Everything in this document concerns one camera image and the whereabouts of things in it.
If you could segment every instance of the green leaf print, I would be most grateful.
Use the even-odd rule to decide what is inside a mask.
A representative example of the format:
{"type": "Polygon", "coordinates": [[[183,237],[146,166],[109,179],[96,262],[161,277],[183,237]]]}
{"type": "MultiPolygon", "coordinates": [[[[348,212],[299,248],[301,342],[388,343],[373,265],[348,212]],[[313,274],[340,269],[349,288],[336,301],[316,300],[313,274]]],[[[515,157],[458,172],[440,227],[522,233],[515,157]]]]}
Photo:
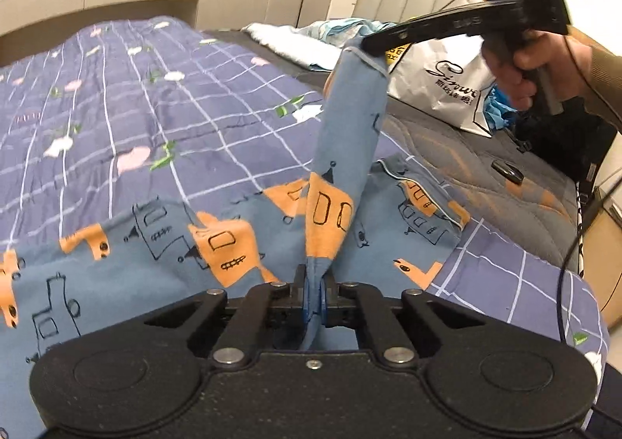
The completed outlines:
{"type": "Polygon", "coordinates": [[[589,335],[587,335],[585,332],[577,332],[572,335],[572,339],[575,342],[575,346],[582,345],[584,342],[587,341],[588,338],[589,338],[589,335]]]}

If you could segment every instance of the crumpled blue fabric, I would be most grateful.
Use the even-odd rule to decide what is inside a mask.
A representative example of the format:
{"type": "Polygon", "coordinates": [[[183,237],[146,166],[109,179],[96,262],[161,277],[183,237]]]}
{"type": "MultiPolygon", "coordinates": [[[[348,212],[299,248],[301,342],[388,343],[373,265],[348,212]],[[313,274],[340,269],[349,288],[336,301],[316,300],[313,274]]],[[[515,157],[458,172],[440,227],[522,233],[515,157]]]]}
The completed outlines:
{"type": "Polygon", "coordinates": [[[365,37],[394,25],[395,23],[347,17],[343,19],[329,19],[327,21],[315,21],[309,26],[299,28],[297,32],[333,46],[343,47],[350,39],[365,37]]]}
{"type": "Polygon", "coordinates": [[[505,93],[495,84],[484,101],[484,118],[491,132],[506,128],[516,112],[505,93]]]}

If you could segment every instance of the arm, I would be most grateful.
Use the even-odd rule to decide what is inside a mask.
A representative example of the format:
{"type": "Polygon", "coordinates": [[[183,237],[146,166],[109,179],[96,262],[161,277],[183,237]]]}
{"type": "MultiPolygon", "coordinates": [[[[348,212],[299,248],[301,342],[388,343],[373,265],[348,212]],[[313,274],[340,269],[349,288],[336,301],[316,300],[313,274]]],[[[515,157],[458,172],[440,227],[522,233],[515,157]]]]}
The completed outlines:
{"type": "MultiPolygon", "coordinates": [[[[590,84],[596,92],[622,117],[622,57],[592,47],[590,78],[590,84]]],[[[600,116],[622,132],[622,122],[592,90],[585,88],[586,111],[600,116]]]]}

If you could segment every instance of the person's hand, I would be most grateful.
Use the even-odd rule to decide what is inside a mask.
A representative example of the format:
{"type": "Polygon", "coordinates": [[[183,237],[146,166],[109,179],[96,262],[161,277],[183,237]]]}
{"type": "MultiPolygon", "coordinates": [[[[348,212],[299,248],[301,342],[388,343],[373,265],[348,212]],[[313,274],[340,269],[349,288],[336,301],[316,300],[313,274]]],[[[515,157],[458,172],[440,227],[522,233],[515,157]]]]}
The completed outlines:
{"type": "MultiPolygon", "coordinates": [[[[579,68],[589,79],[592,49],[573,37],[568,37],[568,43],[579,68]]],[[[497,85],[509,97],[512,106],[519,111],[526,111],[531,107],[532,97],[536,94],[536,85],[523,78],[518,68],[533,70],[545,66],[549,72],[553,91],[559,100],[568,100],[581,95],[587,88],[568,54],[564,37],[561,35],[548,32],[533,33],[533,41],[514,53],[515,67],[501,63],[496,55],[486,49],[485,43],[481,54],[496,77],[497,85]]]]}

